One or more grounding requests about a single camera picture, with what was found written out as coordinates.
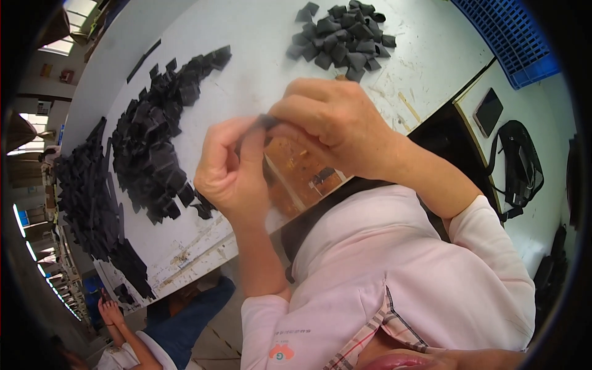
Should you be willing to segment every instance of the blue jeans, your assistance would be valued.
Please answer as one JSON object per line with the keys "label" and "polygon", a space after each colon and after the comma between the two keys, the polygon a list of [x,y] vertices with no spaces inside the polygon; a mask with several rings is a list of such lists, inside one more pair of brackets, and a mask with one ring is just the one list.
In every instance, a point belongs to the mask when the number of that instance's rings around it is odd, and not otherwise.
{"label": "blue jeans", "polygon": [[199,293],[187,307],[170,316],[166,298],[148,306],[143,330],[170,356],[177,369],[184,370],[191,359],[191,349],[210,320],[228,303],[234,283],[225,276],[218,286]]}

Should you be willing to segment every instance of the hand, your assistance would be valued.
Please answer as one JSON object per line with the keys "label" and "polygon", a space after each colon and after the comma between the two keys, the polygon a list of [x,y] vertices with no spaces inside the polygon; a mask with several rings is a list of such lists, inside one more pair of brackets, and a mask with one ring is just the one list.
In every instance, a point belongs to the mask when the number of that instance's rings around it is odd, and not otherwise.
{"label": "hand", "polygon": [[103,302],[103,297],[99,298],[99,304],[98,304],[99,313],[101,314],[101,317],[103,318],[103,321],[105,322],[105,325],[113,325],[113,321],[111,320],[111,318],[109,318],[109,315],[107,314],[107,310],[105,308],[105,303],[106,302]]}
{"label": "hand", "polygon": [[271,136],[296,141],[327,166],[366,179],[387,179],[405,139],[355,82],[297,79],[269,114],[285,122]]}
{"label": "hand", "polygon": [[205,135],[195,189],[236,227],[261,227],[269,210],[267,183],[263,178],[265,131],[253,130],[244,138],[239,158],[234,152],[238,138],[254,117],[232,118],[211,126]]}
{"label": "hand", "polygon": [[115,301],[103,302],[102,298],[100,298],[99,312],[101,313],[101,316],[107,325],[114,324],[115,326],[119,327],[126,323],[126,321],[123,319],[123,314],[119,310],[119,304]]}

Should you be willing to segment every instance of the pink sleeve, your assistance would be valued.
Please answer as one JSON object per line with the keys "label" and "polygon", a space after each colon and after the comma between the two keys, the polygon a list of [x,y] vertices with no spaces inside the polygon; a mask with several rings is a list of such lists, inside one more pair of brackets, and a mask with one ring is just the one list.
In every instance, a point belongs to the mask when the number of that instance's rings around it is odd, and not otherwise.
{"label": "pink sleeve", "polygon": [[288,314],[289,303],[277,295],[249,297],[240,310],[243,321],[243,352],[240,369],[265,369],[275,327]]}
{"label": "pink sleeve", "polygon": [[477,196],[453,218],[448,235],[452,243],[469,249],[493,270],[522,309],[522,318],[534,328],[535,283],[487,198]]}

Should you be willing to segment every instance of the lips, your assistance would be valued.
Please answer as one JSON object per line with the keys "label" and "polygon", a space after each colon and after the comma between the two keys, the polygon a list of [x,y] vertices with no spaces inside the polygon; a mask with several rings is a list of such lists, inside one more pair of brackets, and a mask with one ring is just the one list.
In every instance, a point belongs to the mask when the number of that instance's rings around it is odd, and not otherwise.
{"label": "lips", "polygon": [[429,358],[405,353],[391,353],[375,358],[361,370],[391,370],[399,366],[413,366],[410,370],[420,370],[430,368],[432,365],[435,365],[435,362]]}

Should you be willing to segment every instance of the blue plastic crate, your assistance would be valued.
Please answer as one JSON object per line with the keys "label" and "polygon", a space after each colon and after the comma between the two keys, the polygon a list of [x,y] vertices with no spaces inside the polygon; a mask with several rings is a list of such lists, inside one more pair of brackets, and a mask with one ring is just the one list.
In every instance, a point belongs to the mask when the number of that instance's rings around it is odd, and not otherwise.
{"label": "blue plastic crate", "polygon": [[516,90],[559,72],[535,20],[519,0],[452,0],[497,56]]}

